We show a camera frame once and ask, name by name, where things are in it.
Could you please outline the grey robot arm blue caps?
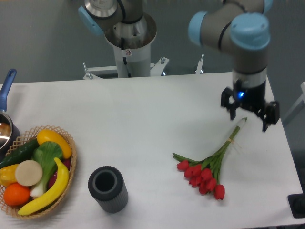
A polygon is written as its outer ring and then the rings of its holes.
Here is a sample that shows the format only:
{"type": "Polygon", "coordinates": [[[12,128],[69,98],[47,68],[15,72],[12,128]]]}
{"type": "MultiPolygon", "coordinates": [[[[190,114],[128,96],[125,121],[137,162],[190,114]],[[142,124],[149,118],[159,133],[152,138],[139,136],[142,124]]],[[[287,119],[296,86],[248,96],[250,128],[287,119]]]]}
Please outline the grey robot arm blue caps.
{"type": "MultiPolygon", "coordinates": [[[[188,26],[191,42],[233,58],[233,87],[223,90],[221,106],[231,119],[238,108],[256,114],[263,130],[280,118],[279,103],[265,100],[271,38],[265,13],[272,4],[270,0],[225,0],[214,13],[196,13],[188,26]]],[[[104,36],[113,47],[120,78],[152,76],[151,43],[157,28],[141,0],[86,0],[78,14],[91,33],[104,36]]]]}

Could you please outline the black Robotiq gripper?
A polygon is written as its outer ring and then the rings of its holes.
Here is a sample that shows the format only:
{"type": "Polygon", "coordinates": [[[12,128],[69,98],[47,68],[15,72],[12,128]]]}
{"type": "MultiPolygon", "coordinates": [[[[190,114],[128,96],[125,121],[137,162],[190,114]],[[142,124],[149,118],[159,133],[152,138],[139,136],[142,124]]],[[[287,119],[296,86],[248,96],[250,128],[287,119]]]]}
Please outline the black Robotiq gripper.
{"type": "Polygon", "coordinates": [[[230,120],[236,117],[236,109],[239,107],[255,113],[263,122],[262,131],[275,125],[280,118],[280,104],[278,101],[265,101],[265,85],[245,88],[242,81],[237,80],[233,84],[233,90],[226,87],[221,93],[221,107],[230,113],[230,120]]]}

